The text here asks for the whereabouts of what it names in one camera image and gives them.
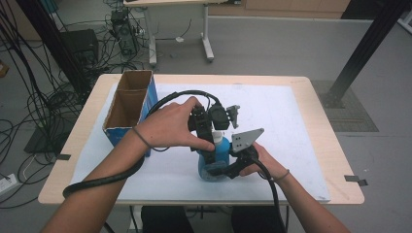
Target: power strip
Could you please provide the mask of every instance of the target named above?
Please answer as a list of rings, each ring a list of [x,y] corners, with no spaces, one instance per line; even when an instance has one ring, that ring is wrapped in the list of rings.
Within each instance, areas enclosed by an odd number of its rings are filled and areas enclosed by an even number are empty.
[[[6,178],[3,178],[0,181],[0,196],[19,185],[19,182],[16,180],[15,174],[9,175],[8,178],[8,180]]]

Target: right hand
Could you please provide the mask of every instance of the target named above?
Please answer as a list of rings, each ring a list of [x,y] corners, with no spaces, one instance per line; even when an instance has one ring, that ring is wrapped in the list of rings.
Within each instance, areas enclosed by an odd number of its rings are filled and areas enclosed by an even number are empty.
[[[267,168],[267,170],[270,173],[270,176],[274,179],[277,180],[278,178],[282,177],[287,173],[287,170],[282,164],[280,164],[270,153],[261,145],[258,143],[254,143],[254,147],[257,150],[258,154],[258,160],[263,163],[263,165]],[[250,165],[240,171],[239,175],[241,177],[248,176],[254,172],[260,172],[260,168],[256,165]]]

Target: wooden table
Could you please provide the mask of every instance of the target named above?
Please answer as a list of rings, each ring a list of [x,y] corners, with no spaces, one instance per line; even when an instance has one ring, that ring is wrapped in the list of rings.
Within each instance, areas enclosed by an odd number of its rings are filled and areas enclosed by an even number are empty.
[[[201,33],[201,39],[203,42],[203,47],[206,52],[206,57],[209,61],[213,61],[215,56],[213,55],[212,47],[209,42],[209,4],[212,3],[222,3],[227,0],[136,0],[131,2],[124,1],[123,4],[128,8],[140,8],[143,10],[146,22],[146,30],[149,37],[149,63],[152,66],[157,64],[156,58],[156,48],[155,48],[155,36],[151,29],[151,14],[150,8],[166,8],[165,12],[170,13],[170,11],[179,10],[182,12],[182,15],[187,15],[192,9],[184,9],[185,6],[197,6],[203,8],[202,17],[203,17],[203,32]]]
[[[39,201],[59,204],[64,198],[63,189],[70,184],[76,163],[85,146],[92,126],[108,96],[110,88],[120,75],[103,75],[90,93],[61,153],[71,154],[69,160],[57,160],[43,187]],[[303,77],[275,76],[216,76],[216,75],[154,75],[156,83],[193,84],[258,84],[287,85],[292,88],[307,133],[326,180],[330,201],[326,204],[361,204],[363,194],[357,183],[345,181],[345,175],[353,175],[352,169],[328,122],[310,81]]]

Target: metal bracket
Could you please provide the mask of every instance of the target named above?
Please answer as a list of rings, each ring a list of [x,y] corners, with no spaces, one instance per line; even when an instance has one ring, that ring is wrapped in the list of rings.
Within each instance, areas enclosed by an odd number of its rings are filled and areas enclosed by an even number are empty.
[[[239,105],[233,105],[233,106],[226,108],[226,111],[229,115],[229,119],[232,122],[233,128],[239,127],[239,125],[237,124],[237,115],[238,115],[237,110],[238,109],[240,109]]]
[[[232,150],[238,152],[252,145],[252,143],[264,132],[263,128],[232,135]]]

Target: black tape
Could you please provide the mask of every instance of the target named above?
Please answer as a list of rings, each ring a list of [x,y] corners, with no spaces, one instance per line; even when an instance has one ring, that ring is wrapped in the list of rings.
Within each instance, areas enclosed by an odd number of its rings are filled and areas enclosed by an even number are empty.
[[[69,160],[72,155],[61,153],[57,156],[57,160]]]
[[[356,182],[360,186],[367,186],[368,185],[368,183],[365,179],[361,180],[358,176],[345,175],[345,180],[346,180],[346,182]]]

